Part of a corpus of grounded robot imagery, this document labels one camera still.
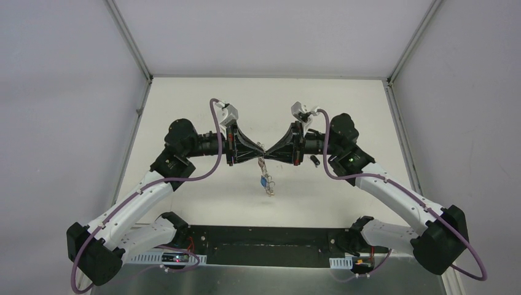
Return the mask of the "key with blue tag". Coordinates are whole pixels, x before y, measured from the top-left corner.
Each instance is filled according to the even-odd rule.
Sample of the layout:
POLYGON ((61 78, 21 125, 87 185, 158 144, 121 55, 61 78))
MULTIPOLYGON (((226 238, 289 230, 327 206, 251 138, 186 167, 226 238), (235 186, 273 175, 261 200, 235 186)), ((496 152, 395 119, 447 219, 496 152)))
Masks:
POLYGON ((262 187, 267 187, 267 186, 268 186, 268 180, 267 180, 266 177, 261 176, 261 177, 260 177, 260 181, 261 181, 260 183, 261 183, 261 186, 262 186, 262 187))

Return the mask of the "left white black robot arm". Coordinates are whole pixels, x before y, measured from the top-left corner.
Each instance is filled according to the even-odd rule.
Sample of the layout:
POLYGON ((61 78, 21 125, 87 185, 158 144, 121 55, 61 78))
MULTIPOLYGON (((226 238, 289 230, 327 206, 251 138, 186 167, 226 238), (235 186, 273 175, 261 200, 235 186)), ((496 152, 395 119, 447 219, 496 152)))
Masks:
POLYGON ((67 229, 68 257, 73 263, 71 287, 75 294, 109 282, 128 260, 142 252, 164 244, 176 249, 186 244, 185 225, 174 218, 174 213, 161 215, 150 226, 131 229, 182 184, 212 175, 221 157, 232 165, 264 156, 263 147, 245 136, 235 119, 218 122, 216 128, 216 132, 199 134, 187 119, 172 122, 163 151, 139 184, 88 224, 75 222, 67 229))

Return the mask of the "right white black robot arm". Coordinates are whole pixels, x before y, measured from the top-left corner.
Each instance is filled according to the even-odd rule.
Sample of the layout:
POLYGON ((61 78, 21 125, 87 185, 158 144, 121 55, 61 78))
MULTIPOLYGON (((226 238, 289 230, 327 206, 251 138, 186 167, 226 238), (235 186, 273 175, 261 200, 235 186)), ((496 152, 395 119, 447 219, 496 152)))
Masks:
POLYGON ((363 252, 383 246, 411 254, 428 272, 442 275, 469 246, 466 216, 455 205, 444 207, 393 180, 377 161, 357 144, 359 132, 342 113, 327 119, 326 131, 309 130, 309 114, 297 114, 285 136, 265 157, 298 165, 305 155, 321 155, 326 174, 343 180, 381 201, 406 223, 388 224, 359 218, 349 229, 352 249, 363 252))

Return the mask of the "large silver carabiner keyring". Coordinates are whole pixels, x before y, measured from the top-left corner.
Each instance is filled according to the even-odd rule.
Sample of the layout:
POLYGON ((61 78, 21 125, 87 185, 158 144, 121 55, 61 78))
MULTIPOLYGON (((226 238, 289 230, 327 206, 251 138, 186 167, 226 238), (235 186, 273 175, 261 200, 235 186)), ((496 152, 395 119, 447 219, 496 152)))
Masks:
POLYGON ((264 176, 264 177, 266 177, 267 180, 268 180, 268 186, 267 186, 267 187, 263 187, 264 190, 265 190, 265 193, 266 193, 269 197, 272 197, 272 196, 274 196, 274 190, 273 190, 273 188, 274 188, 274 186, 275 186, 275 183, 273 182, 272 177, 269 175, 269 173, 268 173, 268 171, 267 171, 267 166, 266 166, 266 164, 265 164, 265 160, 264 160, 264 158, 259 157, 259 158, 257 159, 257 163, 258 163, 258 166, 259 166, 259 168, 260 168, 260 170, 261 170, 261 174, 260 174, 260 176, 264 176))

